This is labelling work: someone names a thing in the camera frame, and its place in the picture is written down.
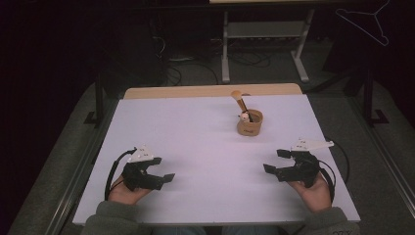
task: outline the gray sleeve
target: gray sleeve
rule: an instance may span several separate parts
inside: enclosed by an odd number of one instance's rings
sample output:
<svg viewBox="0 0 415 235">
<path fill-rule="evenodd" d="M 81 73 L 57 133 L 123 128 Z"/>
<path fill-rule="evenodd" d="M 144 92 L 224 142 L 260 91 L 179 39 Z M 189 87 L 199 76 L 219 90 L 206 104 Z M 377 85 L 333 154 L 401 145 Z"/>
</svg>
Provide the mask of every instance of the gray sleeve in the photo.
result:
<svg viewBox="0 0 415 235">
<path fill-rule="evenodd" d="M 359 226 L 347 220 L 340 208 L 314 213 L 305 219 L 304 233 L 306 235 L 325 234 L 360 234 Z"/>
<path fill-rule="evenodd" d="M 137 234 L 139 229 L 135 216 L 137 207 L 121 203 L 101 202 L 96 214 L 90 216 L 82 235 Z"/>
</svg>

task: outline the table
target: table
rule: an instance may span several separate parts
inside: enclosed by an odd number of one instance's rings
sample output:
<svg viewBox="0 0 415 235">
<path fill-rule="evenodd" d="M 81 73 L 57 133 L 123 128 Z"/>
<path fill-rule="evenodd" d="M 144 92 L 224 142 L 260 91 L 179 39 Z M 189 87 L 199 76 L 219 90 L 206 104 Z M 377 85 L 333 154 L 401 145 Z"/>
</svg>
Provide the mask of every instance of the table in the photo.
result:
<svg viewBox="0 0 415 235">
<path fill-rule="evenodd" d="M 240 108 L 230 95 L 225 95 L 235 88 L 250 93 L 251 96 L 244 97 L 245 103 L 264 115 L 256 137 L 237 133 Z M 276 150 L 290 149 L 299 137 L 324 140 L 307 97 L 300 94 L 295 84 L 131 89 L 116 108 L 73 222 L 83 224 L 95 213 L 104 199 L 113 161 L 141 145 L 162 158 L 160 165 L 148 168 L 149 173 L 160 176 L 175 173 L 175 177 L 160 191 L 153 191 L 139 202 L 141 213 L 136 217 L 139 223 L 219 225 L 303 221 L 307 209 L 297 193 L 263 169 L 263 164 L 294 165 L 292 160 L 278 158 Z M 359 215 L 329 149 L 311 153 L 330 165 L 337 175 L 334 206 L 341 207 L 349 220 L 358 221 Z M 115 175 L 121 173 L 126 159 L 120 162 Z"/>
</svg>

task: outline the wooden stick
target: wooden stick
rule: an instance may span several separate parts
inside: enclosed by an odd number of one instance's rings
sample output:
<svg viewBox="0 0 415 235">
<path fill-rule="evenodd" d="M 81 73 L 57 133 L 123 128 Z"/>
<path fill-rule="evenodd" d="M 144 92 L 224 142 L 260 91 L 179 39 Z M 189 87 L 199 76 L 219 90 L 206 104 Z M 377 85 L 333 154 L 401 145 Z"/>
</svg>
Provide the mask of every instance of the wooden stick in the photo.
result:
<svg viewBox="0 0 415 235">
<path fill-rule="evenodd" d="M 250 122 L 254 122 L 253 118 L 251 117 L 250 112 L 248 112 L 248 108 L 245 105 L 244 100 L 242 99 L 242 93 L 239 90 L 234 90 L 231 93 L 231 96 L 236 100 L 239 107 L 241 108 L 242 112 L 246 112 L 248 114 L 248 117 L 250 118 Z"/>
</svg>

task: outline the hand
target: hand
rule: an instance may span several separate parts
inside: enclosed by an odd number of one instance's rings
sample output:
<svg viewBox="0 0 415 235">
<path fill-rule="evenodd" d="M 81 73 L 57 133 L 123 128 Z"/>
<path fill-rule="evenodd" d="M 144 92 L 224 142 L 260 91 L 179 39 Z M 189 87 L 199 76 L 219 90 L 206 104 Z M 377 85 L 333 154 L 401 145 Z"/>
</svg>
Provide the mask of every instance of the hand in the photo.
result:
<svg viewBox="0 0 415 235">
<path fill-rule="evenodd" d="M 288 184 L 299 193 L 302 201 L 311 212 L 322 212 L 332 207 L 329 186 L 320 172 L 317 174 L 314 184 L 309 188 L 305 188 L 304 183 L 298 181 L 288 182 Z"/>
<path fill-rule="evenodd" d="M 142 199 L 144 196 L 149 194 L 151 189 L 142 189 L 136 188 L 134 191 L 130 191 L 125 184 L 122 182 L 122 175 L 114 182 L 110 195 L 108 197 L 109 201 L 118 202 L 128 205 L 136 205 L 137 202 Z"/>
</svg>

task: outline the white hanger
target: white hanger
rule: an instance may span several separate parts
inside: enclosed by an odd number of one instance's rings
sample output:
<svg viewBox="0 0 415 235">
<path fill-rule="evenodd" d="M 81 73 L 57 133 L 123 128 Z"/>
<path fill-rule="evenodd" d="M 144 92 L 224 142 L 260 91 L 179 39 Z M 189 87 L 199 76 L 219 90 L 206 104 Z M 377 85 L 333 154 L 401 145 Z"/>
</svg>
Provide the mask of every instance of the white hanger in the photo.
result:
<svg viewBox="0 0 415 235">
<path fill-rule="evenodd" d="M 391 0 L 388 0 L 387 3 L 385 3 L 378 11 L 376 11 L 375 13 L 364 13 L 364 12 L 353 12 L 353 11 L 347 11 L 345 9 L 338 9 L 336 10 L 336 14 L 345 19 L 346 21 L 348 21 L 349 23 L 355 25 L 356 27 L 358 27 L 360 30 L 364 31 L 366 34 L 368 34 L 369 36 L 371 36 L 373 39 L 375 39 L 377 42 L 381 43 L 383 46 L 387 46 L 389 44 L 389 40 L 386 36 L 384 36 L 384 31 L 382 30 L 381 24 L 378 21 L 378 13 L 380 11 L 382 11 L 389 3 L 391 2 Z M 381 31 L 381 36 L 382 36 L 382 41 L 378 38 L 376 38 L 375 36 L 373 36 L 371 33 L 369 33 L 367 30 L 365 30 L 363 27 L 361 27 L 360 25 L 358 25 L 357 23 L 352 22 L 351 20 L 349 20 L 346 16 L 343 16 L 342 13 L 344 14 L 359 14 L 359 15 L 366 15 L 366 16 L 372 16 L 375 18 L 376 24 L 378 25 L 379 30 Z"/>
</svg>

